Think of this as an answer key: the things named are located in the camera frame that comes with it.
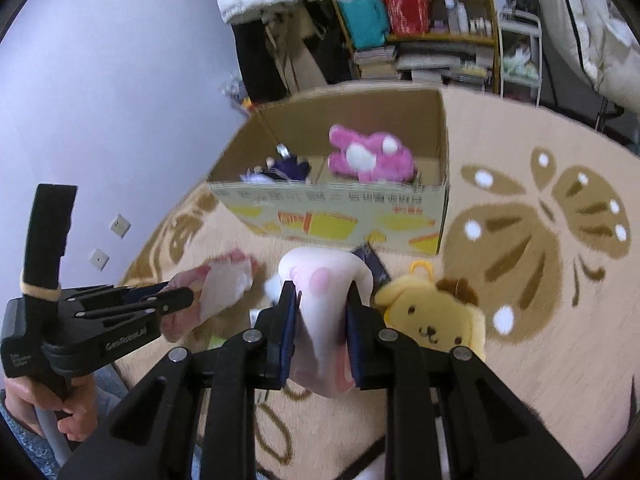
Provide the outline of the person's left hand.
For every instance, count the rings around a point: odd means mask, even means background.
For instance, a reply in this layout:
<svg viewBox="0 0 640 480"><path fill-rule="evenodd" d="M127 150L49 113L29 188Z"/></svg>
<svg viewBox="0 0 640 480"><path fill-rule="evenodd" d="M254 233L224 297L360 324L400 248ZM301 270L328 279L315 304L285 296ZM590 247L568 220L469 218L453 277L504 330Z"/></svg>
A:
<svg viewBox="0 0 640 480"><path fill-rule="evenodd" d="M6 378L6 410L23 427L43 437L36 409L62 412L58 431L71 441L85 441L98 426L96 382L92 375L72 379L72 393L62 400L29 377Z"/></svg>

